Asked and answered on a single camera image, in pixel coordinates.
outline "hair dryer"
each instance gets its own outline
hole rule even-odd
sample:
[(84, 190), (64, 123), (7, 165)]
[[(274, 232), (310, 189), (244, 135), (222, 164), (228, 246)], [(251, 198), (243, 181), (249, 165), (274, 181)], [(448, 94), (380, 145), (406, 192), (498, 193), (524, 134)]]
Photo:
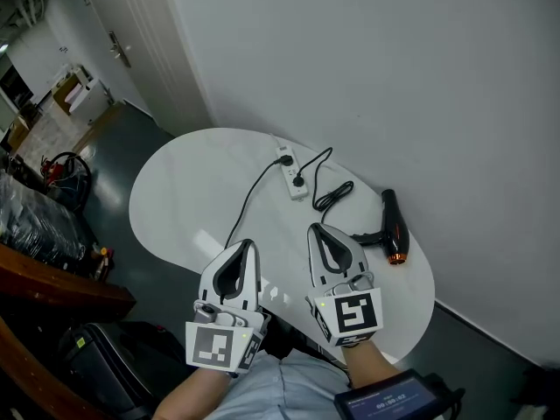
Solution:
[(389, 264), (402, 264), (409, 253), (410, 237), (404, 218), (396, 202), (394, 190), (381, 193), (383, 221), (381, 231), (376, 234), (353, 234), (362, 246), (381, 246)]

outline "power cord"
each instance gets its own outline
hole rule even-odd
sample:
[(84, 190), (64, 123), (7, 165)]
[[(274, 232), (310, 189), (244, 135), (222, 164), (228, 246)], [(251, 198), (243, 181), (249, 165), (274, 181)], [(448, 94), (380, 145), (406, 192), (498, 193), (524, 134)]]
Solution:
[(329, 212), (329, 210), (333, 208), (333, 206), (336, 203), (338, 203), (340, 200), (346, 197), (354, 189), (354, 182), (352, 180), (348, 180), (347, 182), (339, 186), (336, 190), (332, 192), (328, 192), (326, 195), (321, 196), (319, 199), (315, 200), (315, 198), (317, 198), (317, 176), (319, 174), (319, 168), (326, 160), (328, 160), (331, 154), (333, 154), (333, 148), (332, 147), (327, 148), (326, 150), (324, 150), (323, 152), (315, 156), (315, 158), (307, 162), (304, 166), (302, 166), (299, 169), (299, 172), (297, 173), (296, 177), (292, 181), (294, 186), (302, 186), (305, 183), (304, 178), (301, 175), (302, 171), (305, 169), (306, 166), (311, 165), (313, 162), (315, 162), (325, 154), (326, 154), (325, 158), (323, 158), (323, 160), (321, 160), (317, 164), (317, 168), (315, 168), (315, 184), (313, 187), (313, 199), (311, 203), (315, 210), (323, 214), (323, 216), (321, 217), (321, 222), (325, 222), (325, 217), (326, 214)]
[(280, 158), (278, 158), (277, 160), (275, 160), (274, 162), (269, 164), (264, 169), (264, 171), (261, 173), (261, 175), (258, 177), (258, 179), (255, 181), (253, 186), (251, 186), (250, 190), (248, 191), (247, 196), (245, 197), (245, 201), (243, 202), (243, 206), (241, 207), (241, 212), (239, 213), (239, 218), (237, 218), (237, 221), (235, 222), (234, 228), (232, 228), (231, 232), (229, 233), (229, 237), (227, 238), (226, 246), (224, 247), (224, 249), (228, 248), (229, 241), (231, 240), (231, 237), (233, 236), (235, 230), (237, 229), (237, 226), (239, 226), (239, 223), (242, 220), (243, 213), (245, 212), (245, 207), (247, 206), (247, 203), (249, 202), (249, 196), (251, 195), (253, 190), (255, 190), (256, 184), (259, 183), (259, 181), (263, 178), (263, 176), (266, 174), (266, 172), (270, 168), (272, 168), (274, 165), (282, 164), (282, 165), (285, 165), (285, 166), (290, 166), (291, 164), (293, 164), (293, 161), (294, 161), (294, 159), (291, 156), (281, 156)]

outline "oval tabletop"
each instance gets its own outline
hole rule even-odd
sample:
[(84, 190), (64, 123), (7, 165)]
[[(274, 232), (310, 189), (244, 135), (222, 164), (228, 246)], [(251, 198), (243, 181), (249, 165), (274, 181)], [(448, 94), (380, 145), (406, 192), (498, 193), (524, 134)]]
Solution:
[[(292, 147), (300, 165), (317, 155), (279, 141)], [(136, 238), (153, 255), (200, 274), (223, 250), (249, 188), (276, 160), (276, 147), (272, 136), (240, 129), (205, 129), (172, 140), (148, 160), (132, 188), (129, 215)], [(316, 165), (304, 170), (310, 195), (300, 201), (290, 199), (279, 166), (256, 186), (231, 243), (250, 238), (259, 250), (261, 305), (343, 361), (340, 348), (326, 344), (305, 302), (312, 286), (307, 228), (321, 219), (312, 208)], [(378, 231), (380, 196), (330, 159), (319, 171), (318, 195), (347, 180), (354, 182), (354, 190), (331, 209), (325, 224), (349, 235)], [(365, 251), (383, 306), (384, 328), (373, 341), (392, 362), (399, 361), (430, 323), (435, 297), (431, 268), (412, 235), (409, 259), (398, 267), (389, 266), (380, 248)]]

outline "digital timer display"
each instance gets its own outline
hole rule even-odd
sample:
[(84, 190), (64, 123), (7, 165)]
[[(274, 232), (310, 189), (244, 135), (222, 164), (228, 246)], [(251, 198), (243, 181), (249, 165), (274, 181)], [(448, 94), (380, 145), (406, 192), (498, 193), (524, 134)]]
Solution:
[(419, 380), (410, 377), (390, 388), (352, 400), (347, 406), (356, 420), (398, 420), (435, 400)]

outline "concrete floor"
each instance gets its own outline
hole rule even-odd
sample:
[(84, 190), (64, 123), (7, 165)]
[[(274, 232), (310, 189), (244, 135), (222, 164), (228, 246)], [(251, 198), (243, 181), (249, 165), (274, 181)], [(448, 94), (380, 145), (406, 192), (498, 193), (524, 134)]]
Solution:
[[(165, 326), (184, 343), (200, 276), (150, 254), (129, 221), (137, 174), (171, 139), (149, 117), (126, 107), (82, 153), (94, 174), (84, 214), (102, 245), (115, 249), (109, 281), (128, 287), (138, 301), (130, 318)], [(436, 307), (426, 334), (398, 366), (437, 373), (451, 389), (465, 388), (460, 419), (505, 420), (518, 411), (509, 399), (519, 393), (530, 364)]]

